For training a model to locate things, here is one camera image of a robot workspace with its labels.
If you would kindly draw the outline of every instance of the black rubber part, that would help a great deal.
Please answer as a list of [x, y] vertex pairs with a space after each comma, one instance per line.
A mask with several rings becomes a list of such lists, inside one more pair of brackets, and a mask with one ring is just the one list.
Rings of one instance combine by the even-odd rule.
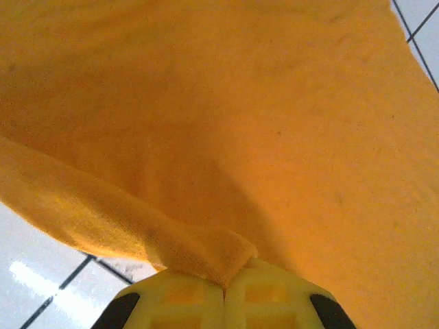
[[139, 301], [138, 293], [129, 293], [113, 300], [91, 329], [123, 329]]
[[311, 303], [322, 322], [324, 329], [356, 329], [346, 312], [337, 302], [323, 295], [311, 295]]

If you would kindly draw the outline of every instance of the yellow plastic object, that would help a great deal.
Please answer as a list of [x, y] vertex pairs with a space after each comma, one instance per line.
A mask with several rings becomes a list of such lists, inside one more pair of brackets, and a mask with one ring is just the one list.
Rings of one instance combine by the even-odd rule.
[[226, 293], [207, 280], [162, 271], [121, 291], [92, 329], [177, 328], [355, 329], [328, 291], [254, 258]]

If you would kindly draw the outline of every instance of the orange towel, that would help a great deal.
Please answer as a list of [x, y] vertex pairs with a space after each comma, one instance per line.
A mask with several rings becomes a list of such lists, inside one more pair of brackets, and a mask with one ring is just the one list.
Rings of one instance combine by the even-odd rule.
[[387, 0], [0, 4], [0, 198], [223, 287], [252, 256], [360, 328], [439, 328], [439, 95]]

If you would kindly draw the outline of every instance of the white tile floor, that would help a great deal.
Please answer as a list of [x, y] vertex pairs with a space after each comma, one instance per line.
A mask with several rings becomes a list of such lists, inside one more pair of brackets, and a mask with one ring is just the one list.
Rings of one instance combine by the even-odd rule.
[[[392, 0], [392, 9], [401, 15], [415, 57], [436, 84], [439, 0]], [[1, 204], [0, 226], [1, 329], [88, 329], [119, 290], [154, 273], [147, 265], [129, 260], [81, 254]]]

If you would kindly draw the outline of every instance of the microfiber towel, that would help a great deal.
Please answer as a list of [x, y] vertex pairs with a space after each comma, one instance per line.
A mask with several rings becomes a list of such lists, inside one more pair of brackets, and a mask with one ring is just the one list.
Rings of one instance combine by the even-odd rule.
[[439, 94], [389, 1], [5, 0], [0, 31], [0, 200], [33, 226], [439, 328]]

